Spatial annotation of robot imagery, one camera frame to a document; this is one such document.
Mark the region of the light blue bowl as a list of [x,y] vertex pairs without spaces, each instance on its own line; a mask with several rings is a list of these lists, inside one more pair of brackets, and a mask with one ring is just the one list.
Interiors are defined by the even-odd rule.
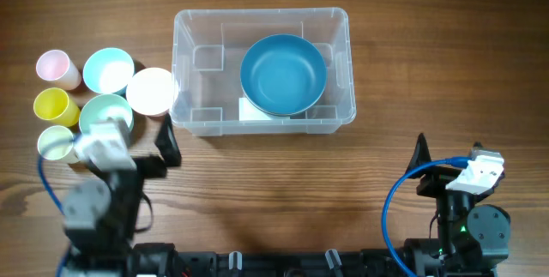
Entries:
[[95,93],[124,94],[135,72],[135,64],[129,53],[108,47],[89,57],[84,64],[82,78]]

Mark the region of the pink bowl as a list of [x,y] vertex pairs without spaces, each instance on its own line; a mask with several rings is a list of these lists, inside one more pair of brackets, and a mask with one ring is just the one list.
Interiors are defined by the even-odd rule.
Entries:
[[172,73],[162,68],[146,68],[130,79],[126,88],[130,107],[149,117],[162,116],[169,112],[174,102]]

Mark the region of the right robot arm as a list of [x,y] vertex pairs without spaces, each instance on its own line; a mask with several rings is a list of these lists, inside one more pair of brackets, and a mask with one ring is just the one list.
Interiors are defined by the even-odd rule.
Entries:
[[412,175],[418,196],[436,201],[436,238],[409,238],[398,250],[417,276],[494,276],[509,256],[510,215],[481,204],[504,178],[501,153],[476,142],[458,166],[430,166]]

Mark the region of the mint green bowl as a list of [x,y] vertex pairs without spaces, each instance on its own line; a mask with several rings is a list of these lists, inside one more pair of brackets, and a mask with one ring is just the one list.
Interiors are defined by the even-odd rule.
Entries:
[[81,133],[87,133],[93,123],[107,118],[121,118],[129,130],[134,127],[133,111],[128,101],[118,94],[101,94],[82,107],[78,123]]

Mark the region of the dark blue plate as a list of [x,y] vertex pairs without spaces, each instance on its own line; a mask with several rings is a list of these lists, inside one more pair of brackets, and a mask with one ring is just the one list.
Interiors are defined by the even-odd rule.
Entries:
[[328,69],[308,40],[275,34],[258,40],[244,55],[239,80],[245,97],[267,111],[295,112],[322,97]]

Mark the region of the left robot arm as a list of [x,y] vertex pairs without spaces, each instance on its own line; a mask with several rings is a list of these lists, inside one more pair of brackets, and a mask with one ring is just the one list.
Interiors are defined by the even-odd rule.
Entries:
[[59,276],[186,276],[188,266],[174,244],[133,244],[139,207],[149,198],[148,179],[165,178],[181,165],[172,120],[165,116],[154,141],[156,155],[133,157],[130,130],[122,119],[93,123],[75,151],[94,177],[78,184],[62,201],[69,248]]

